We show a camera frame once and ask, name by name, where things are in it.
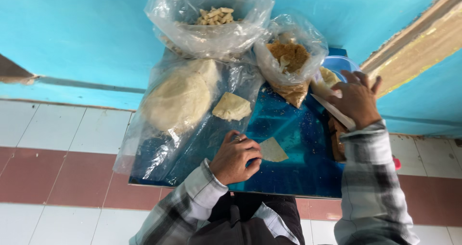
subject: turquoise painted wall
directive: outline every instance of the turquoise painted wall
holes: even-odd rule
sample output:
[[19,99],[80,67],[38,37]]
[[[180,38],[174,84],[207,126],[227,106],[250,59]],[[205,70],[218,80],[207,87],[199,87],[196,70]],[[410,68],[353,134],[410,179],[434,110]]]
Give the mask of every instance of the turquoise painted wall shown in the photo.
[[[303,12],[333,47],[361,63],[432,0],[276,0]],[[109,86],[146,88],[150,68],[164,47],[143,13],[147,0],[0,0],[0,53],[26,70],[50,77]],[[136,109],[141,95],[111,93],[87,98],[73,91],[0,85],[0,98],[64,101]]]
[[377,101],[391,132],[462,138],[462,50]]

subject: red object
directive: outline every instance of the red object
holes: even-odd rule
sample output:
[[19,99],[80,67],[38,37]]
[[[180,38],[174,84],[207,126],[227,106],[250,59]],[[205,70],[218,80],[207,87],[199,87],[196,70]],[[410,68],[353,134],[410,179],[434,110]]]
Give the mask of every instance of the red object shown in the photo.
[[395,163],[395,170],[401,169],[401,161],[397,159],[395,155],[392,155],[392,156],[393,156],[393,163]]

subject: plaid shirt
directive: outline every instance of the plaid shirt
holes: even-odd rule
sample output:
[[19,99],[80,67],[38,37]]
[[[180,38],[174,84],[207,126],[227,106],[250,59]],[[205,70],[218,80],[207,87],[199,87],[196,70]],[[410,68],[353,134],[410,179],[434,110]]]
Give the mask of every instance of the plaid shirt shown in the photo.
[[[343,217],[335,225],[340,245],[417,244],[412,219],[400,188],[384,121],[341,137],[347,163],[342,179]],[[212,174],[205,159],[181,185],[149,213],[131,245],[186,244],[204,225],[218,199],[228,192]],[[262,204],[262,218],[274,237],[298,240],[271,208]]]

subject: hand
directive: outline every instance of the hand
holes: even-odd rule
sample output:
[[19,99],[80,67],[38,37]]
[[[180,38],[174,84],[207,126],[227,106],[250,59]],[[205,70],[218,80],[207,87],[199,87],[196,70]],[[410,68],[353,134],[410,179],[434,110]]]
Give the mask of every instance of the hand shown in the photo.
[[356,130],[362,130],[381,120],[376,107],[376,94],[382,78],[378,76],[372,88],[369,89],[369,79],[364,73],[357,71],[350,73],[346,70],[342,70],[341,73],[348,83],[338,82],[332,90],[341,90],[342,98],[328,96],[327,101],[352,118],[356,124]]
[[[246,181],[258,170],[260,170],[261,158],[260,145],[247,138],[245,134],[240,134],[239,140],[231,141],[234,135],[238,135],[239,131],[232,130],[228,132],[221,144],[220,149],[213,158],[209,167],[220,183],[227,185],[230,183],[238,183]],[[255,159],[248,167],[245,164],[250,159]]]

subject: knife blade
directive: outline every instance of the knife blade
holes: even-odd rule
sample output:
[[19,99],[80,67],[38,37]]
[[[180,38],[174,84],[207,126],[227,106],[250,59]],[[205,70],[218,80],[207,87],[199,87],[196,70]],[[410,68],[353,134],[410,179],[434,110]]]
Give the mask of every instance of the knife blade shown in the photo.
[[311,94],[316,101],[318,101],[326,110],[328,110],[332,115],[337,118],[338,121],[340,121],[349,131],[354,129],[356,127],[354,121],[347,117],[345,114],[341,113],[335,106],[330,104],[328,101],[322,99],[321,97]]

